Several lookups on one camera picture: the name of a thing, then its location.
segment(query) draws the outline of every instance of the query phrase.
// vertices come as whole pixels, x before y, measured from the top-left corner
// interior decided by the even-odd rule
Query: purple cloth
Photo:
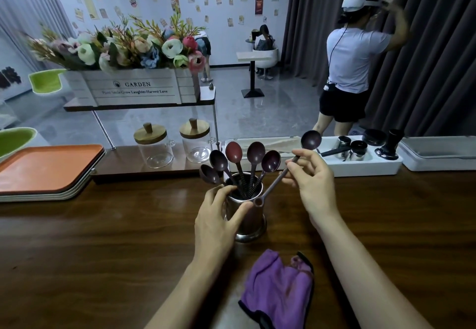
[[[253,265],[239,304],[262,328],[302,329],[313,284],[312,265],[304,255],[284,266],[279,253],[267,249]]]

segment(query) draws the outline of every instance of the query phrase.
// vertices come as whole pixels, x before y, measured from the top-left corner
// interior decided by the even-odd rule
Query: white headset
[[[358,11],[365,6],[381,7],[382,4],[379,1],[366,1],[366,0],[344,0],[342,1],[342,9],[344,12]]]

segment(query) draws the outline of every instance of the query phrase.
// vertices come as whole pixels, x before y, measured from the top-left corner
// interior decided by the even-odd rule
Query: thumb
[[[296,163],[293,163],[293,162],[288,163],[288,169],[289,169],[289,172],[294,176],[294,179],[296,180],[299,186],[304,184],[304,181],[309,176],[304,172],[304,170],[302,170],[302,167],[300,167]]]
[[[238,230],[238,227],[240,226],[241,222],[245,218],[245,215],[253,207],[253,202],[251,201],[246,201],[242,203],[238,210],[236,210],[235,214],[233,217],[230,219],[229,223],[233,227],[233,230],[236,232]]]

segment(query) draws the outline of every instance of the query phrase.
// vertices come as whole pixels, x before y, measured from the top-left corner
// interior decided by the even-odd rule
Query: hand
[[[385,10],[385,11],[390,11],[390,12],[396,12],[396,11],[399,11],[399,10],[402,10],[402,7],[400,7],[399,5],[397,5],[394,0],[382,0],[383,2],[387,3],[386,5],[384,4],[382,6],[382,8]]]
[[[201,268],[218,272],[227,258],[238,227],[246,213],[253,207],[246,201],[238,208],[229,221],[222,216],[222,206],[226,196],[236,190],[236,186],[217,186],[208,190],[195,219],[195,255],[193,261]]]
[[[289,168],[283,183],[298,187],[301,200],[313,225],[323,220],[339,216],[334,189],[334,173],[324,159],[316,152],[295,149],[293,154],[300,156],[297,164],[286,160]]]

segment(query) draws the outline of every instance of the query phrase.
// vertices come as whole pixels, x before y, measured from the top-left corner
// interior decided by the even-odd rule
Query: woman
[[[255,50],[270,51],[274,50],[274,38],[269,34],[268,26],[261,25],[259,28],[259,36],[255,39]],[[264,74],[265,69],[257,68],[258,75]]]
[[[211,45],[210,40],[208,39],[207,33],[205,31],[200,31],[197,35],[193,36],[197,43],[199,44],[199,51],[205,57],[205,71],[203,72],[202,82],[211,82],[210,73],[210,55],[211,55]]]
[[[319,99],[319,118],[314,125],[314,130],[321,135],[334,119],[334,135],[347,136],[354,122],[365,117],[370,59],[375,54],[399,49],[408,40],[408,23],[403,9],[393,0],[383,0],[383,8],[395,13],[395,33],[365,31],[380,2],[364,1],[362,8],[344,7],[338,22],[346,25],[332,31],[327,38],[329,77]]]
[[[323,158],[311,150],[293,150],[297,164],[287,161],[285,184],[299,188],[311,223],[326,247],[361,328],[430,329],[431,326],[382,271],[342,220],[336,204],[334,174]],[[146,329],[191,326],[197,311],[230,253],[235,234],[248,210],[247,201],[230,221],[221,209],[234,186],[209,190],[195,220],[195,255],[170,296]]]

